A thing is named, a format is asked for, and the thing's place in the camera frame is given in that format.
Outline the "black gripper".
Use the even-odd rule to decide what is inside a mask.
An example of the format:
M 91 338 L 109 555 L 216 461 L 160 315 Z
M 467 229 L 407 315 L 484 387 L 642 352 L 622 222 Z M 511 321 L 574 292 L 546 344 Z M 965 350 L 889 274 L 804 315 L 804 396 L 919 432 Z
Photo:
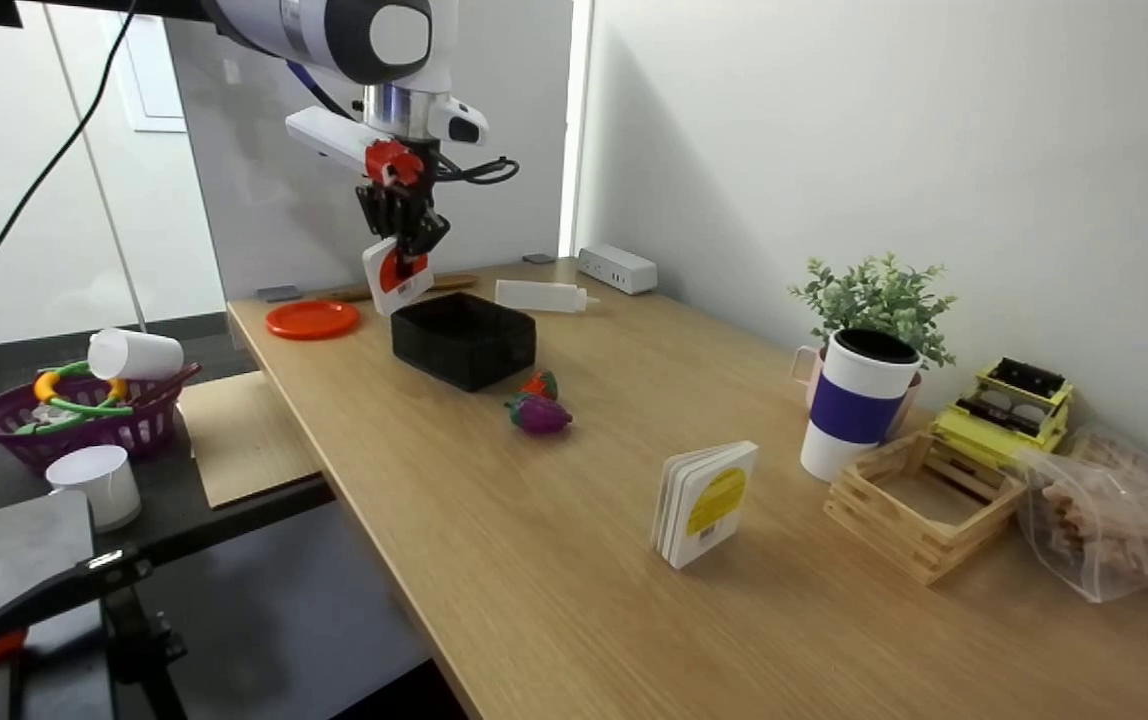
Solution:
M 354 202 L 369 231 L 394 243 L 398 258 L 426 258 L 447 222 L 437 212 L 437 142 L 372 142 L 359 161 Z

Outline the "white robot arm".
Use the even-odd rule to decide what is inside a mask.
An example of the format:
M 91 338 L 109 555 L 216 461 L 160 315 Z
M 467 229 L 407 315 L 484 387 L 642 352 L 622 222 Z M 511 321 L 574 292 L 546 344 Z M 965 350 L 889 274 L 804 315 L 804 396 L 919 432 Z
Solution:
M 210 26 L 262 55 L 322 70 L 364 88 L 354 129 L 359 208 L 398 258 L 426 258 L 447 222 L 432 188 L 438 143 L 481 138 L 451 98 L 451 0 L 198 0 Z

